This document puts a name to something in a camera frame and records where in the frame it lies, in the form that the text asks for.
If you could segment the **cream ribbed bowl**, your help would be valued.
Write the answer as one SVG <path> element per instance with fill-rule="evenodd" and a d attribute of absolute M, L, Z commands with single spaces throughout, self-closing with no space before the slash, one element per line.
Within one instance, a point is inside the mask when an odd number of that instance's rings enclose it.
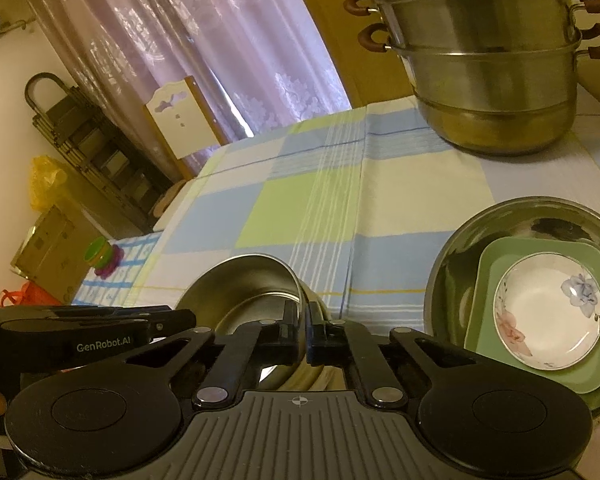
<path fill-rule="evenodd" d="M 284 381 L 276 388 L 283 392 L 324 392 L 332 386 L 336 368 L 329 365 L 332 316 L 324 301 L 306 283 L 301 283 L 306 308 L 302 311 L 300 358 L 287 366 Z"/>

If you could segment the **small steel bowl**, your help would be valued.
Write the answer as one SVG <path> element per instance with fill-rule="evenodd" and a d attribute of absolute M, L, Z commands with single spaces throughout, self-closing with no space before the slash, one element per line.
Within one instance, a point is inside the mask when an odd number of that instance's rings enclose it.
<path fill-rule="evenodd" d="M 245 323 L 280 320 L 284 304 L 298 304 L 301 339 L 301 313 L 306 308 L 301 281 L 282 260 L 247 254 L 229 258 L 202 274 L 184 292 L 176 307 L 194 312 L 197 326 L 213 332 L 207 375 L 228 336 Z M 262 368 L 257 387 L 242 392 L 277 391 L 284 381 L 285 368 L 283 365 Z"/>

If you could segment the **green rectangular plate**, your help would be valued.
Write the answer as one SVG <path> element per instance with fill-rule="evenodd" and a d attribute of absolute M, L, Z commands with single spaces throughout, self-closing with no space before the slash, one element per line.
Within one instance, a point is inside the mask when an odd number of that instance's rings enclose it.
<path fill-rule="evenodd" d="M 576 393 L 600 388 L 600 250 L 494 240 L 479 259 L 464 347 Z"/>

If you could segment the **small floral white dish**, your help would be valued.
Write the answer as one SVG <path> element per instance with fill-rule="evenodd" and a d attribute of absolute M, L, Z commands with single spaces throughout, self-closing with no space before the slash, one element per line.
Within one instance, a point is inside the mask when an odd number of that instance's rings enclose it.
<path fill-rule="evenodd" d="M 517 361 L 543 372 L 568 370 L 600 342 L 600 269 L 559 252 L 524 256 L 498 280 L 492 314 Z"/>

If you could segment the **orange plastic bag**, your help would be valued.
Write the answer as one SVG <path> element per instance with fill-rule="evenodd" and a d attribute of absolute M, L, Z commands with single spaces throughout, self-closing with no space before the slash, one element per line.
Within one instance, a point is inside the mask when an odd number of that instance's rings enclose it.
<path fill-rule="evenodd" d="M 31 306 L 56 307 L 61 302 L 37 284 L 27 281 L 18 290 L 3 289 L 0 292 L 0 307 Z"/>

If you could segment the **brown cardboard box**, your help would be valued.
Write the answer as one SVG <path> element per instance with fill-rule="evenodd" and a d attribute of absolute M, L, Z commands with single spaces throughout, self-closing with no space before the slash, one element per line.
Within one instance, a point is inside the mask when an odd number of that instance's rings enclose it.
<path fill-rule="evenodd" d="M 50 206 L 40 214 L 10 265 L 62 304 L 76 296 L 90 265 L 84 254 L 100 232 L 81 211 Z"/>

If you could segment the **blue white patterned cloth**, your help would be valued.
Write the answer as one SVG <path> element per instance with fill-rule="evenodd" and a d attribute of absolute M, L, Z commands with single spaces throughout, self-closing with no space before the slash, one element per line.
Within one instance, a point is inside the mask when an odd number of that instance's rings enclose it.
<path fill-rule="evenodd" d="M 88 270 L 71 303 L 74 306 L 122 307 L 140 270 L 161 237 L 161 232 L 116 240 L 122 249 L 120 264 L 106 278 Z"/>

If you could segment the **large steel basin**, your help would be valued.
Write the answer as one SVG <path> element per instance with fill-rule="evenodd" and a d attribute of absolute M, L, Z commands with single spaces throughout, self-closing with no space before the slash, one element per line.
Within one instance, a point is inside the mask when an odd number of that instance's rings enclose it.
<path fill-rule="evenodd" d="M 554 380 L 600 419 L 600 214 L 557 197 L 506 200 L 445 243 L 428 333 Z"/>

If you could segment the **green purple stacked cups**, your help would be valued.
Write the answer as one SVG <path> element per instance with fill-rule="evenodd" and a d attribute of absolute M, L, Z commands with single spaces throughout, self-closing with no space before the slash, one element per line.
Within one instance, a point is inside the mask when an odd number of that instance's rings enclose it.
<path fill-rule="evenodd" d="M 88 245 L 83 259 L 94 270 L 96 276 L 106 280 L 120 266 L 123 256 L 124 251 L 119 245 L 112 244 L 101 236 Z"/>

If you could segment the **checkered tablecloth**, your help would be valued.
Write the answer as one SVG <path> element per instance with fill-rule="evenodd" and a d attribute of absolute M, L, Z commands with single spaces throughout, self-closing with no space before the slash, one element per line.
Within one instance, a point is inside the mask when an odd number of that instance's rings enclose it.
<path fill-rule="evenodd" d="M 308 120 L 211 157 L 170 208 L 125 304 L 175 306 L 215 264 L 262 252 L 335 318 L 381 335 L 436 330 L 425 290 L 443 245 L 480 211 L 526 196 L 600 213 L 600 102 L 588 92 L 568 136 L 519 158 L 452 148 L 411 98 Z"/>

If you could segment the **yellow plastic bag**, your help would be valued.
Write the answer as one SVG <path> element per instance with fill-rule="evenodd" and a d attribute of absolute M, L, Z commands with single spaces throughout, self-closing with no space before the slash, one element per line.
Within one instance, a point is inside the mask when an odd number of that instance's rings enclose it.
<path fill-rule="evenodd" d="M 44 212 L 64 195 L 68 174 L 64 164 L 47 155 L 31 159 L 29 170 L 29 204 L 34 211 Z"/>

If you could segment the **black folded metal rack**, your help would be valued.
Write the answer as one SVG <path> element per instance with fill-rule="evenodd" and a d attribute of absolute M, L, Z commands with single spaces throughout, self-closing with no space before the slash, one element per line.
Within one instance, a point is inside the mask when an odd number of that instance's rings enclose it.
<path fill-rule="evenodd" d="M 53 82 L 62 92 L 47 110 L 34 97 L 42 81 Z M 43 72 L 27 81 L 23 94 L 34 111 L 32 124 L 65 161 L 126 220 L 143 233 L 150 232 L 157 222 L 152 210 L 172 181 L 79 87 Z"/>

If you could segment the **white wooden chair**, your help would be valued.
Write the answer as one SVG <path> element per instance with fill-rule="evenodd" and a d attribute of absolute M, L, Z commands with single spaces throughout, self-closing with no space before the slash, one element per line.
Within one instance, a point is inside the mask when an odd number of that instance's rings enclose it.
<path fill-rule="evenodd" d="M 166 194 L 174 195 L 195 177 L 187 161 L 189 156 L 227 144 L 215 114 L 192 76 L 158 88 L 144 104 L 144 112 L 182 176 Z"/>

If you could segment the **purple lace curtain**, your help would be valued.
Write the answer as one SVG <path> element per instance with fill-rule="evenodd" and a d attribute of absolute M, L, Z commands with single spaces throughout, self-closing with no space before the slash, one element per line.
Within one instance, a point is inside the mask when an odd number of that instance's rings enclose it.
<path fill-rule="evenodd" d="M 171 180 L 180 172 L 145 110 L 193 78 L 236 142 L 350 102 L 303 0 L 27 0 L 86 95 Z"/>

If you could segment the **stacked steel steamer pot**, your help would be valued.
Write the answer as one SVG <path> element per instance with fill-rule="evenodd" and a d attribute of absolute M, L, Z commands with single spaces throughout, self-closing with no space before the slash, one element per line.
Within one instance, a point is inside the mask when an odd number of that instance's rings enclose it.
<path fill-rule="evenodd" d="M 378 14 L 358 34 L 366 50 L 399 55 L 428 125 L 463 150 L 523 155 L 572 127 L 579 58 L 600 60 L 600 24 L 578 11 L 600 0 L 346 0 Z"/>

